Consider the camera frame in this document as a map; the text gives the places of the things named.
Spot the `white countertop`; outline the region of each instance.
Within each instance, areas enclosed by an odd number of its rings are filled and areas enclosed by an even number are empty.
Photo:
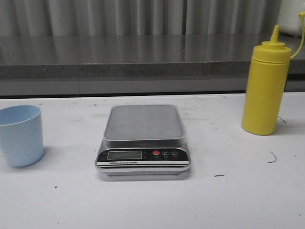
[[[18,104],[41,107],[45,155],[22,168],[0,156],[1,229],[305,228],[305,93],[284,95],[270,136],[241,128],[244,94],[0,100]],[[125,104],[179,108],[188,172],[95,168],[109,111]]]

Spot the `lcd display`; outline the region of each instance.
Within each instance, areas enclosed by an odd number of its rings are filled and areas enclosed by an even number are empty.
[[[141,159],[142,151],[109,151],[107,160]]]

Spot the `yellow bottle cap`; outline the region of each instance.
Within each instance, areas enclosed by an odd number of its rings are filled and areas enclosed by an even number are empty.
[[[273,30],[271,40],[262,42],[262,45],[254,47],[252,58],[257,61],[270,63],[286,63],[290,61],[291,49],[285,46],[285,43],[278,42],[279,26],[276,25]]]

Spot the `electronic scale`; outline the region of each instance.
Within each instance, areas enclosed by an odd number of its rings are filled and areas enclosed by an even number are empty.
[[[113,107],[95,164],[107,175],[178,174],[187,170],[191,157],[177,107]]]

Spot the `light blue cup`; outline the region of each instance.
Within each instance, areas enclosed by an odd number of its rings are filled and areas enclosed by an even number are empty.
[[[0,152],[13,167],[30,165],[42,157],[39,107],[20,105],[0,110]]]

